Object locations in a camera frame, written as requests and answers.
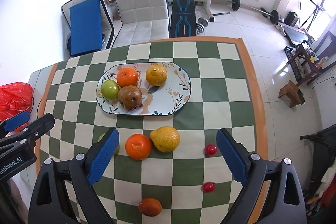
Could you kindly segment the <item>white padded chair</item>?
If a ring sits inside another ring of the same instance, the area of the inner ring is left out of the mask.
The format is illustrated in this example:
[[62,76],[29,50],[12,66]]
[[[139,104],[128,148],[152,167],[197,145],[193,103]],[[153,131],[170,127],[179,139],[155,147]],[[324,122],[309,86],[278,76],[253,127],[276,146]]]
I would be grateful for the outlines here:
[[167,0],[115,0],[121,29],[114,48],[169,38]]

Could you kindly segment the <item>dark orange tangerine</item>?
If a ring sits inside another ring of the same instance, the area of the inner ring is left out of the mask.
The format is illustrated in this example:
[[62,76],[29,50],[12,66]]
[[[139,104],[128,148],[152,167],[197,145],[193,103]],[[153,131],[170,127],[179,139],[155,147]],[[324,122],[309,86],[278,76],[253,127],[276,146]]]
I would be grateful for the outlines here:
[[144,198],[138,204],[139,212],[148,217],[155,217],[162,211],[161,203],[155,198]]

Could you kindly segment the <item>dark wooden side table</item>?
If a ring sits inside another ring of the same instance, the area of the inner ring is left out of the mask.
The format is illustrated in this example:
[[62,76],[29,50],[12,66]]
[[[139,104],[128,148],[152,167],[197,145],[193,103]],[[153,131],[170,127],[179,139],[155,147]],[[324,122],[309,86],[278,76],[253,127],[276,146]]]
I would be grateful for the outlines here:
[[335,66],[335,61],[329,62],[330,57],[335,57],[335,35],[328,31],[313,50],[301,43],[294,48],[286,46],[284,52],[297,81],[296,86],[309,85]]

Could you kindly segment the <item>barbell on floor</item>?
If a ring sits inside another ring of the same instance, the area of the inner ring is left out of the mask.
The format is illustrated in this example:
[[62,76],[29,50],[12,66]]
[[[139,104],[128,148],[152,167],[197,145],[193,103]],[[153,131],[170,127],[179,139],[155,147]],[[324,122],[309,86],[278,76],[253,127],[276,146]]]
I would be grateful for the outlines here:
[[238,11],[241,6],[243,6],[245,8],[248,8],[248,9],[251,9],[251,10],[261,12],[262,15],[264,15],[266,17],[269,17],[272,24],[278,24],[280,22],[280,15],[277,12],[277,10],[272,10],[271,12],[268,12],[264,8],[258,9],[258,8],[255,8],[255,7],[251,6],[251,5],[246,5],[244,3],[241,3],[241,0],[232,0],[231,1],[232,10]]

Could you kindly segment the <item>small wooden stool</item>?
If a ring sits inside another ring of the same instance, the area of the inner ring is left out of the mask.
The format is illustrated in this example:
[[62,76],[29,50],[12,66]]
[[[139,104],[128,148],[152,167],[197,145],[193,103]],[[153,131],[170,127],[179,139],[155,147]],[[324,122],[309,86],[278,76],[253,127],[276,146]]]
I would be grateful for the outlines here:
[[289,80],[288,83],[279,90],[278,98],[281,98],[283,96],[289,98],[290,109],[293,108],[294,106],[303,105],[305,103],[303,92],[291,80]]

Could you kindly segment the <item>yellow citrus on plate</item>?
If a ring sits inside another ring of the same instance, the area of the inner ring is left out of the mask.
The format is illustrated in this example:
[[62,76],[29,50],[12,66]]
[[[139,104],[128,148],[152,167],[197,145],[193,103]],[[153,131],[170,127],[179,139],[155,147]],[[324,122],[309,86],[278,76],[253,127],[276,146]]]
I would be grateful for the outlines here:
[[167,80],[167,70],[158,64],[151,65],[146,70],[146,80],[152,86],[161,86]]

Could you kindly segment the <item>orange on plate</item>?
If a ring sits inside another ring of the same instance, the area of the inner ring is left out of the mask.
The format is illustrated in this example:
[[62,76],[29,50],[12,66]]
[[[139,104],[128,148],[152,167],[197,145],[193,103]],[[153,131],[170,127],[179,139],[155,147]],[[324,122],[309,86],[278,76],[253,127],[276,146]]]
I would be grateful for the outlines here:
[[138,73],[133,68],[122,68],[117,74],[117,83],[121,88],[137,86]]

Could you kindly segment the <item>black treadmill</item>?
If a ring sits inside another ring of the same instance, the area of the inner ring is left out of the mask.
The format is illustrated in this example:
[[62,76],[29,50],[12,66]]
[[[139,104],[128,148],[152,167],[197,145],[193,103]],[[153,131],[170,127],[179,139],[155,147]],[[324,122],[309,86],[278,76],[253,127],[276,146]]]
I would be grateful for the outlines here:
[[313,143],[313,166],[308,190],[303,191],[306,209],[317,205],[335,178],[335,125],[311,135],[301,135],[300,140]]

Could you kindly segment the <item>large orange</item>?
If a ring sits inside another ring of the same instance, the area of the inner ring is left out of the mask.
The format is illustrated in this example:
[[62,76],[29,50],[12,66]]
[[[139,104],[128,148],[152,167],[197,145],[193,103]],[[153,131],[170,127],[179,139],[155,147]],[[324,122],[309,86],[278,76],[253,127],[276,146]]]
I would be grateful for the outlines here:
[[136,161],[146,159],[151,154],[151,141],[142,134],[133,134],[125,142],[127,155]]

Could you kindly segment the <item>green apple on plate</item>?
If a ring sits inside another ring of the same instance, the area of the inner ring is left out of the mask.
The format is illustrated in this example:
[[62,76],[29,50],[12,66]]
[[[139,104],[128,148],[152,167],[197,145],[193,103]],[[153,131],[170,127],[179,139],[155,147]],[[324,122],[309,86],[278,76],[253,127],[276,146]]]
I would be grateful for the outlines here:
[[120,91],[119,85],[114,80],[106,80],[101,85],[101,94],[109,100],[116,100]]

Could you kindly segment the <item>blue folded mat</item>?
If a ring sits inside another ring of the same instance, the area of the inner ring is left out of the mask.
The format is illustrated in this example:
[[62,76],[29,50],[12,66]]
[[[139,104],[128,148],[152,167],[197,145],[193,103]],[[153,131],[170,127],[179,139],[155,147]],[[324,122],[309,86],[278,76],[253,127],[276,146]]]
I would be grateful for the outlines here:
[[100,0],[86,0],[70,8],[71,56],[102,49]]

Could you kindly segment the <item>yellow lemon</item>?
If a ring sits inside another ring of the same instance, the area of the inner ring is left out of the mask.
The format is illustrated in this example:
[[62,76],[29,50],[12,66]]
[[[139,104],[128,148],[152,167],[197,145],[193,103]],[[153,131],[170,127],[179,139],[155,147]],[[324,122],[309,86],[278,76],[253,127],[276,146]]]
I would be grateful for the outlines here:
[[150,139],[161,152],[173,152],[180,143],[179,132],[169,126],[160,127],[150,132]]

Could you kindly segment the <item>black blue weight bench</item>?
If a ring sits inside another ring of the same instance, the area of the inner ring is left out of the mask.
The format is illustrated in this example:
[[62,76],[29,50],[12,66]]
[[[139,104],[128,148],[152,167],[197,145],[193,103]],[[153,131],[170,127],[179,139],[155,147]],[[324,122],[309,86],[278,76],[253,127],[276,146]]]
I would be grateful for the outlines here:
[[197,36],[194,0],[173,0],[170,38]]

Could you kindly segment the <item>brown pear on plate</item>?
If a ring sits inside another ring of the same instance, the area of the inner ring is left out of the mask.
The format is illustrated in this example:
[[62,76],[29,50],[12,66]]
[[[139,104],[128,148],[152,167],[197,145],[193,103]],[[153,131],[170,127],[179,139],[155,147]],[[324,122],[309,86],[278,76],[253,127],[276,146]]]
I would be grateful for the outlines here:
[[142,104],[142,92],[136,86],[125,86],[118,93],[118,101],[125,110],[132,111]]

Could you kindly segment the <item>red cherry tomato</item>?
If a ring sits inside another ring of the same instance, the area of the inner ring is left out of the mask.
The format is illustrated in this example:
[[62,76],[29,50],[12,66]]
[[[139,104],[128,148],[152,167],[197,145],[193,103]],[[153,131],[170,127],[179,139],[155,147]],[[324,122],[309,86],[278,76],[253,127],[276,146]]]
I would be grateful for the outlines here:
[[202,185],[202,191],[204,193],[211,193],[215,190],[216,184],[213,181],[205,182]]
[[214,144],[208,144],[208,145],[205,146],[205,154],[207,156],[212,157],[217,153],[217,151],[218,151],[218,148]]

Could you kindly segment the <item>green apple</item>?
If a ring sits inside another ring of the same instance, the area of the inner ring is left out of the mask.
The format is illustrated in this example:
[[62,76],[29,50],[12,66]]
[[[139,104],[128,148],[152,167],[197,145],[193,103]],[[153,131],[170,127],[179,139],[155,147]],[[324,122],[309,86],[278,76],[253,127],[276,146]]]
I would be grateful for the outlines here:
[[[98,138],[98,142],[100,142],[102,140],[102,138],[104,137],[105,133],[101,134]],[[117,155],[120,151],[120,146],[118,145],[116,150],[114,151],[113,155]]]
[[114,80],[106,80],[101,85],[101,94],[109,100],[116,100],[120,91],[119,85]]

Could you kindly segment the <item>floral oval plate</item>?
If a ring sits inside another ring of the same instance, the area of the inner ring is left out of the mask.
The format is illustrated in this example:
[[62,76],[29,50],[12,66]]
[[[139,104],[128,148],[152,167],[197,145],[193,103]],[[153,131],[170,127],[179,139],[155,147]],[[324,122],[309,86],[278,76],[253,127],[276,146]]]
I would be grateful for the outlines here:
[[[99,79],[96,89],[96,101],[100,108],[108,114],[120,115],[172,115],[188,102],[191,95],[191,80],[187,71],[172,62],[159,62],[167,71],[166,82],[154,87],[145,77],[151,63],[117,64],[108,69]],[[128,111],[118,100],[110,100],[101,93],[101,85],[108,80],[117,80],[117,74],[124,68],[132,68],[138,74],[137,87],[141,90],[142,105]]]

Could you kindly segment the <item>red plastic bag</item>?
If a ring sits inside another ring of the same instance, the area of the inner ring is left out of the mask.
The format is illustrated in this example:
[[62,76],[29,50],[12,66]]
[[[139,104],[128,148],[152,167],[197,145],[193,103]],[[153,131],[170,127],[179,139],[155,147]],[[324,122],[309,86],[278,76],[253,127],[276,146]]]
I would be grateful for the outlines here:
[[[33,88],[30,84],[17,82],[12,84],[2,85],[0,88],[0,115],[1,121],[19,114],[22,111],[32,110]],[[14,132],[20,132],[28,122],[17,128]]]

